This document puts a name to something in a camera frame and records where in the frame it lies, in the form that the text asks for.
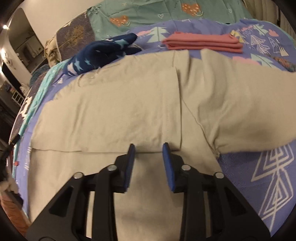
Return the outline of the beige shirt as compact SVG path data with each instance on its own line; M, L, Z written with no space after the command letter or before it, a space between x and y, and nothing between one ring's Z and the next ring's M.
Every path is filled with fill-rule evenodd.
M35 220L76 172L93 174L136 147L131 188L115 197L119 240L178 240L182 196L169 191L168 143L199 172L221 154L295 140L295 74L211 50L126 56L66 84L31 139L29 216Z

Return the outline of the navy star-print garment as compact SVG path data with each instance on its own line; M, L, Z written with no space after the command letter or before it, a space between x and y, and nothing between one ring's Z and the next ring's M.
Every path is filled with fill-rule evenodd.
M137 54L142 49L133 45L136 40L137 35L130 33L94 41L67 61L63 67L63 74L81 75L102 68L126 55Z

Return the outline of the folded pink cloth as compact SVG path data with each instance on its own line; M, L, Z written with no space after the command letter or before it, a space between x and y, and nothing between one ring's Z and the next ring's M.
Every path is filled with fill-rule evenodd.
M229 53L243 53L243 44L231 34L205 35L175 32L162 43L169 50L202 50L210 49Z

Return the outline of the dark tree-print pillow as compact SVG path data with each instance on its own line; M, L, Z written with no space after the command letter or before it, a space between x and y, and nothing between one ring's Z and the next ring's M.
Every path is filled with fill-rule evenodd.
M95 35L87 12L73 18L56 32L57 47L61 60L73 57L85 46L95 41Z

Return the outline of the multicolour patterned folded garment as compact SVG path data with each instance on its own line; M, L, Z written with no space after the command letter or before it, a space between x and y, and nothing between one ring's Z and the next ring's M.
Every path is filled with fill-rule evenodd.
M273 59L278 62L281 66L283 66L289 72L296 72L296 65L291 63L288 60L285 60L280 57L273 57Z

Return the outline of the teal heart-print sheet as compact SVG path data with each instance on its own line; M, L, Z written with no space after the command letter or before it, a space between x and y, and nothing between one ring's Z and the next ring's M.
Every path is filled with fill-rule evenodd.
M96 40L169 20L209 19L232 24L252 18L243 1L221 0L102 1L89 8L85 16Z

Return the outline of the grey window curtain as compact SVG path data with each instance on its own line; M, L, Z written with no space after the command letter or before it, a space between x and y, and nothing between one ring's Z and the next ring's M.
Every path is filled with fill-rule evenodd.
M254 19L267 21L280 26L280 10L271 0L242 0Z

